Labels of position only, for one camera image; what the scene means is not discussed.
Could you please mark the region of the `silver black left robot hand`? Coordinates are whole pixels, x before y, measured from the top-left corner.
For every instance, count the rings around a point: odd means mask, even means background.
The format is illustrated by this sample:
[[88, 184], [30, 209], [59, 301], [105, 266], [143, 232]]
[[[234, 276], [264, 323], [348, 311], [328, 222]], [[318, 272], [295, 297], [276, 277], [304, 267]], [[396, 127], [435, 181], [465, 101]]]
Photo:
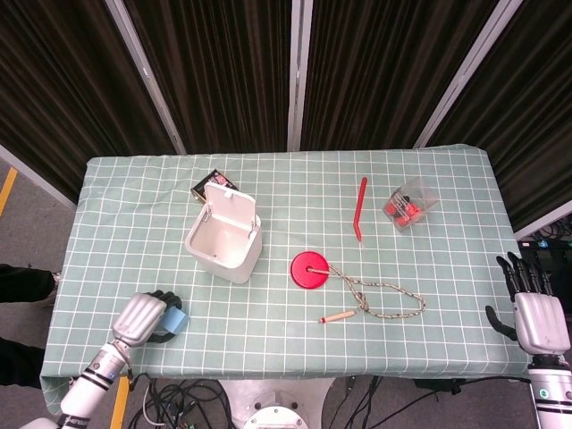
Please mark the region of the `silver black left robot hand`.
[[113, 324], [114, 338], [132, 348], [147, 342], [162, 344], [172, 340], [176, 333], [171, 327], [163, 326], [164, 333], [156, 333], [171, 308], [182, 310], [181, 298], [171, 291], [136, 293]]

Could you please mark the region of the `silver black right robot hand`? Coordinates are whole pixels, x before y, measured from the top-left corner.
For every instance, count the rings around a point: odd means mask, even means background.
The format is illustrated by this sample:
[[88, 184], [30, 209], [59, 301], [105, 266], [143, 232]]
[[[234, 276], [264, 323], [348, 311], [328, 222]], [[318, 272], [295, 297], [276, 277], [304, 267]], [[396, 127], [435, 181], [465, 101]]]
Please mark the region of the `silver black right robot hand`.
[[530, 356], [561, 356], [570, 350], [565, 313], [548, 274], [512, 252], [497, 256], [496, 261], [509, 292], [514, 325], [503, 324], [487, 306], [485, 313], [493, 330], [516, 341]]

